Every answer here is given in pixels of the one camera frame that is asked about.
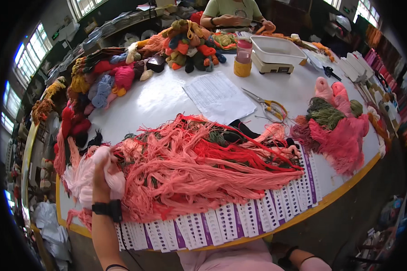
pink clothing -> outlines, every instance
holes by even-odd
[[[283,271],[272,262],[271,254],[262,239],[245,244],[201,252],[177,252],[184,271]],[[305,260],[300,271],[331,271],[323,260],[313,257]]]

light green t-shirt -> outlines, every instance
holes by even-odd
[[[248,19],[262,16],[255,0],[243,0],[235,2],[234,0],[210,0],[206,5],[204,15],[218,17],[224,14],[235,15]],[[244,20],[242,26],[249,26],[250,20]]]

yellow tape roll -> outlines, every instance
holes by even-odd
[[[247,77],[250,75],[250,70],[252,70],[252,62],[248,64],[243,64],[237,62],[237,58],[235,58],[233,62],[233,73],[239,77]]]

floor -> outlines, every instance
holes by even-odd
[[[405,172],[402,150],[394,140],[392,150],[384,159],[346,194],[314,216],[273,236],[273,240],[298,245],[331,264],[333,270],[342,269],[347,255],[355,252],[355,245],[363,241],[366,232],[375,225],[387,200],[405,192]],[[102,270],[92,240],[69,231],[73,263],[70,270]],[[176,253],[133,252],[145,271],[182,270]],[[127,252],[121,252],[130,270],[140,270]]]

scissor blade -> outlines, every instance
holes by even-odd
[[[249,95],[249,97],[252,98],[253,100],[255,100],[255,101],[259,102],[259,103],[264,102],[259,96],[256,96],[255,94],[251,93],[250,91],[248,91],[248,90],[246,90],[244,88],[241,88],[241,89],[244,90],[244,93]]]

